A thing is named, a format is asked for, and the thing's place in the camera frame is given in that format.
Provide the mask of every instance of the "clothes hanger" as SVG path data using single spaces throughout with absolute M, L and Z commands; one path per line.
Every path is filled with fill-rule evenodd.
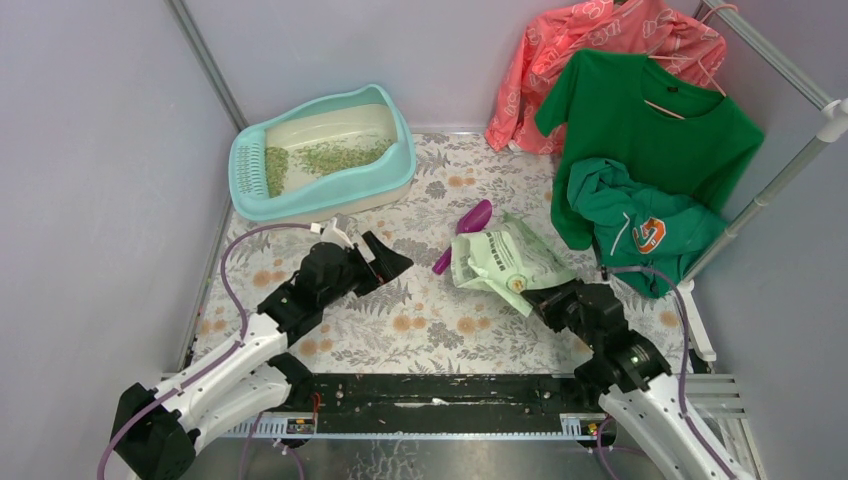
M 730 9 L 732 9 L 734 12 L 738 12 L 738 11 L 739 11 L 739 7 L 737 7 L 736 5 L 733 5 L 733 4 L 731 4 L 731 3 L 726 3 L 726 4 L 724 4 L 724 5 L 719 5 L 719 6 L 715 7 L 715 8 L 710 9 L 710 11 L 709 11 L 709 12 L 707 12 L 707 14 L 706 14 L 706 15 L 704 15 L 704 18 L 701 20 L 701 23 L 705 23 L 705 22 L 707 21 L 707 19 L 709 19 L 709 18 L 710 18 L 710 16 L 711 16 L 713 13 L 715 13 L 715 12 L 717 12 L 717 11 L 719 11 L 719 10 L 723 9 L 723 8 L 730 8 Z M 669 56 L 663 56 L 663 55 L 650 55 L 650 56 L 648 56 L 648 58 L 651 58 L 651 59 L 653 59 L 653 60 L 692 60 L 691 58 L 689 58 L 689 57 L 684 57 L 684 56 L 669 57 Z M 699 67 L 701 67 L 701 70 L 703 70 L 703 71 L 704 71 L 704 75 L 706 75 L 706 76 L 707 76 L 707 79 L 710 81 L 710 83 L 712 83 L 712 84 L 713 84 L 713 86 L 716 88 L 716 90 L 718 90 L 718 92 L 719 92 L 719 93 L 721 93 L 721 96 L 722 96 L 722 97 L 727 97 L 727 93 L 724 91 L 724 89 L 723 89 L 723 88 L 721 88 L 721 85 L 719 85 L 719 84 L 718 84 L 718 82 L 716 82 L 715 78 L 713 78 L 713 76 L 710 74 L 710 72 L 709 72 L 709 71 L 707 71 L 707 68 L 706 68 L 706 67 L 704 67 L 704 64 L 703 64 L 703 63 L 701 63 L 701 59 L 700 59 L 700 58 L 698 58 L 697 62 L 698 62 L 698 66 L 699 66 Z M 648 101 L 648 100 L 645 100 L 645 103 L 647 103 L 648 105 L 650 105 L 650 106 L 652 106 L 652 107 L 656 108 L 657 110 L 659 110 L 659 111 L 661 111 L 661 112 L 663 112 L 663 113 L 665 113 L 665 114 L 667 114 L 667 115 L 671 115 L 671 116 L 672 116 L 672 117 L 674 117 L 674 118 L 679 118 L 679 119 L 681 119 L 681 120 L 683 120 L 683 119 L 684 119 L 684 118 L 683 118 L 683 116 L 678 115 L 678 114 L 676 114 L 676 113 L 674 113 L 674 112 L 672 112 L 672 111 L 670 111 L 670 110 L 667 110 L 667 109 L 665 109 L 665 108 L 663 108 L 663 107 L 660 107 L 659 105 L 657 105 L 657 104 L 655 104 L 655 103 L 653 103 L 653 102 L 650 102 L 650 101 Z

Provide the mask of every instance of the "gray floor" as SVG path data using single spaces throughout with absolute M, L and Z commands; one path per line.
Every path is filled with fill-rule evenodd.
M 267 440 L 254 440 L 245 480 L 297 479 L 290 456 L 282 456 Z M 620 438 L 619 445 L 632 445 Z M 244 440 L 219 439 L 197 458 L 185 480 L 238 478 Z M 561 441 L 369 441 L 312 440 L 298 449 L 306 478 L 318 479 L 580 479 L 611 478 L 595 455 L 578 444 Z M 649 460 L 624 452 L 608 457 L 621 480 L 660 480 Z

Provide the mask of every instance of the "logo on jacket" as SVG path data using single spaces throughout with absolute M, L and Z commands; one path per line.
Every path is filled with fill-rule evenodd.
M 665 238 L 665 222 L 651 217 L 641 227 L 633 227 L 633 241 L 640 253 L 647 255 L 660 246 Z

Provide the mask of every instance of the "teal litter box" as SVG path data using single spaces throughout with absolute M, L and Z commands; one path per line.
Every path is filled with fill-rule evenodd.
M 282 193 L 275 197 L 266 177 L 266 148 L 285 152 Z M 254 222 L 317 222 L 403 198 L 416 163 L 406 120 L 382 87 L 367 85 L 239 133 L 230 150 L 230 195 L 236 211 Z

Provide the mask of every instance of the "teal jacket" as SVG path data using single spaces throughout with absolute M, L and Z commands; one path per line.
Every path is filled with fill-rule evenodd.
M 568 203 L 594 223 L 600 262 L 608 267 L 652 267 L 679 282 L 725 222 L 686 195 L 668 195 L 634 182 L 627 167 L 590 158 L 571 167 Z M 640 293 L 659 298 L 670 290 L 661 278 L 641 273 L 618 275 Z

